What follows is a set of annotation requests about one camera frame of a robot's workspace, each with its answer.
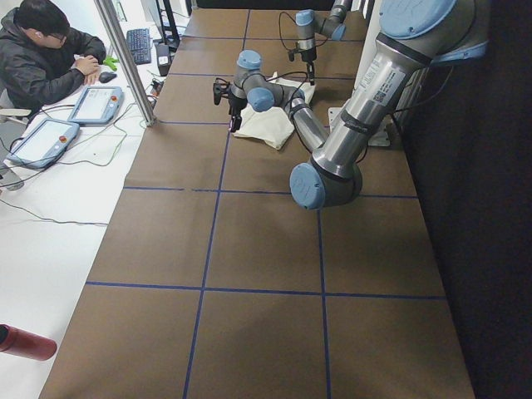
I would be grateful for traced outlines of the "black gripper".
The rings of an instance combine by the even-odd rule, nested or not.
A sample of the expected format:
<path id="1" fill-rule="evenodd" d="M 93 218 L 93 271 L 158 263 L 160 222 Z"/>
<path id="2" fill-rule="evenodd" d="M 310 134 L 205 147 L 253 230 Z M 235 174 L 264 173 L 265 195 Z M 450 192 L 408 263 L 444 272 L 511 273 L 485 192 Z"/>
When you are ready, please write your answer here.
<path id="1" fill-rule="evenodd" d="M 311 47 L 310 49 L 301 50 L 299 53 L 302 61 L 305 62 L 307 66 L 308 83 L 311 86 L 315 86 L 314 62 L 317 59 L 317 50 L 315 47 Z"/>
<path id="2" fill-rule="evenodd" d="M 235 132 L 239 130 L 242 123 L 241 112 L 248 105 L 247 98 L 236 96 L 232 91 L 228 94 L 229 114 L 231 116 L 229 123 L 229 131 Z"/>

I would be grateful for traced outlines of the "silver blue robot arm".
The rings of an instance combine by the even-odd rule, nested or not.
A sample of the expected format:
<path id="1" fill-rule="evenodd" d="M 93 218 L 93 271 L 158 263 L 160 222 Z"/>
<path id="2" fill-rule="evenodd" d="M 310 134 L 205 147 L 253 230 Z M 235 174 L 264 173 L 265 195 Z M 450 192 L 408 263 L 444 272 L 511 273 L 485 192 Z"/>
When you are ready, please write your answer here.
<path id="1" fill-rule="evenodd" d="M 382 2 L 376 54 L 330 131 L 314 115 L 302 90 L 264 77 L 262 58 L 253 50 L 239 54 L 232 82 L 213 84 L 214 103 L 228 100 L 232 132 L 240 128 L 246 106 L 257 112 L 282 109 L 311 153 L 309 161 L 291 172 L 294 201 L 305 209 L 348 204 L 362 188 L 357 157 L 384 117 L 396 111 L 412 74 L 482 57 L 490 7 L 489 1 Z"/>
<path id="2" fill-rule="evenodd" d="M 344 21 L 347 12 L 351 10 L 352 1 L 337 0 L 333 3 L 327 17 L 316 14 L 312 9 L 305 9 L 296 13 L 295 25 L 298 40 L 294 49 L 288 51 L 288 58 L 292 62 L 296 54 L 301 56 L 306 63 L 308 82 L 315 85 L 314 62 L 317 59 L 317 47 L 315 36 L 321 35 L 326 39 L 340 41 L 346 31 Z"/>

